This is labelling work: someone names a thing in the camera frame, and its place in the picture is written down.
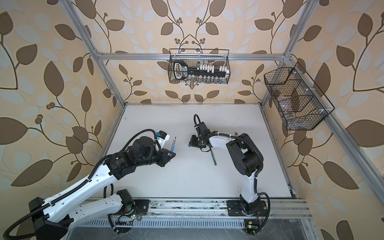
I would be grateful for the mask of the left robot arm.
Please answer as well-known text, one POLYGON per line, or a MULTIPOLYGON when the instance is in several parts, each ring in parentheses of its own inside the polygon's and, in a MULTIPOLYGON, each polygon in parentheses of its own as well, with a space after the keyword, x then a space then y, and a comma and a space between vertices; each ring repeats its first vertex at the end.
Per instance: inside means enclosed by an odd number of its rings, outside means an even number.
POLYGON ((153 133, 153 138, 142 136, 147 130, 135 134, 119 151, 102 157, 91 173, 64 191, 47 199, 30 201, 30 213, 13 223, 3 234, 5 240, 61 240, 76 224, 92 218, 115 214, 134 201, 127 190, 118 191, 108 198, 84 205, 83 202, 99 190, 106 188, 137 167, 156 164, 164 167, 176 156, 164 144, 170 136, 164 131, 153 133))

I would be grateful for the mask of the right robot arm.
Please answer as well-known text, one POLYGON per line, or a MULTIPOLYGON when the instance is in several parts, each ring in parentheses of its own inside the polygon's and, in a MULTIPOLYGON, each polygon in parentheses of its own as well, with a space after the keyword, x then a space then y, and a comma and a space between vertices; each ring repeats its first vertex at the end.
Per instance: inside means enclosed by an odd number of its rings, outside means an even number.
POLYGON ((243 231, 255 236, 267 223, 271 211, 271 199, 265 192, 258 192, 258 175, 264 168, 264 157, 248 134, 229 135, 211 132, 200 117, 194 115, 197 132, 191 137, 189 147, 201 151, 209 148, 213 155, 214 148, 227 150, 236 170, 243 176, 242 191, 239 200, 228 200, 227 209, 230 217, 253 217, 245 223, 243 231))

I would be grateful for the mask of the blue pen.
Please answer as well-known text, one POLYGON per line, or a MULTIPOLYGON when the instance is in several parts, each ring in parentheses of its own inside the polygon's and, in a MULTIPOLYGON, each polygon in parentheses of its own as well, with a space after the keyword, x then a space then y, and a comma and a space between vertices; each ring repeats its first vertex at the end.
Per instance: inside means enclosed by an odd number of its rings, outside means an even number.
POLYGON ((175 149, 176 139, 177 139, 177 137, 175 137, 175 138, 173 139, 173 143, 172 143, 172 146, 171 146, 171 152, 173 152, 174 149, 175 149))

